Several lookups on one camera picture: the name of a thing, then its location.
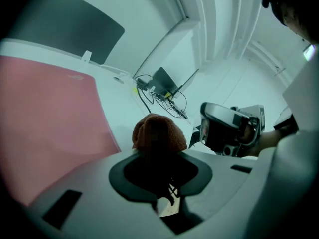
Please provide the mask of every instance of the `black panel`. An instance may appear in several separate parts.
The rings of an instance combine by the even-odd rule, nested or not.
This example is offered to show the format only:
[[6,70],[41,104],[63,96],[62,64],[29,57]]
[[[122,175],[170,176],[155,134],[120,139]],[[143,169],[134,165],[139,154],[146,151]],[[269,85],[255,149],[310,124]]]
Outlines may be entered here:
[[242,166],[242,165],[233,165],[231,169],[244,172],[244,173],[250,173],[252,168],[247,166]]
[[42,218],[57,229],[61,228],[81,195],[81,192],[67,190]]
[[241,116],[239,116],[238,114],[234,114],[234,118],[233,118],[233,124],[240,127],[241,125]]
[[260,108],[261,115],[261,131],[265,129],[265,110],[263,107]]
[[103,64],[124,28],[83,0],[32,0],[7,38],[46,45]]

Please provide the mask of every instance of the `white clip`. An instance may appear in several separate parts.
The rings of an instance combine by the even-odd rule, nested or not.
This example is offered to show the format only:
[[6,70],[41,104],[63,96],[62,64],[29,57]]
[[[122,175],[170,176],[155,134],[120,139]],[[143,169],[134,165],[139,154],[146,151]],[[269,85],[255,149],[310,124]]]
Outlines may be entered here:
[[91,56],[92,56],[92,52],[87,50],[86,52],[84,52],[84,55],[82,56],[81,60],[85,63],[89,63]]

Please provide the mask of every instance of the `black slot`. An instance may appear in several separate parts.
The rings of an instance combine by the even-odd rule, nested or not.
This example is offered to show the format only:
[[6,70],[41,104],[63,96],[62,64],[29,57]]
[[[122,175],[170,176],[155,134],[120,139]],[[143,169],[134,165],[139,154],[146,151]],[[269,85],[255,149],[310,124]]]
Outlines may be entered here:
[[251,167],[242,166],[242,165],[233,165],[230,169],[237,170],[243,173],[250,173]]
[[81,192],[67,190],[42,218],[55,228],[60,229],[81,195]]

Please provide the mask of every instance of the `black device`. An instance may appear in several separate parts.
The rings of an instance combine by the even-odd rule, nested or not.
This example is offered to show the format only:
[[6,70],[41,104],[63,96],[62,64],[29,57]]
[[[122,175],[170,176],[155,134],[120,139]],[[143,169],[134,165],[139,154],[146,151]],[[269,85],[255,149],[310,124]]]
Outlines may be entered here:
[[148,90],[148,83],[143,81],[142,79],[138,78],[136,80],[136,84],[138,86],[138,88],[140,88],[141,90]]
[[160,67],[152,76],[149,82],[149,88],[155,87],[154,92],[158,97],[165,99],[167,94],[174,93],[178,87],[163,67]]

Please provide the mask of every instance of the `white table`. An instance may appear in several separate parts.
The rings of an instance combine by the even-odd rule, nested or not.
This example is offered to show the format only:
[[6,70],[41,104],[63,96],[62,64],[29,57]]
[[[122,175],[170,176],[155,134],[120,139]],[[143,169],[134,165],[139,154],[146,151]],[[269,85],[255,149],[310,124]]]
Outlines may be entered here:
[[[135,83],[132,78],[124,77],[125,83],[121,84],[114,80],[114,77],[118,75],[105,68],[85,63],[78,58],[55,52],[43,46],[36,46],[36,44],[4,41],[1,44],[0,55],[29,59],[93,76],[102,109],[117,144],[121,151],[132,148],[134,127],[148,114],[138,94],[133,90]],[[193,130],[192,120],[174,118],[156,102],[153,105],[148,104],[148,106],[152,113],[171,118],[182,130],[187,145],[189,145]]]

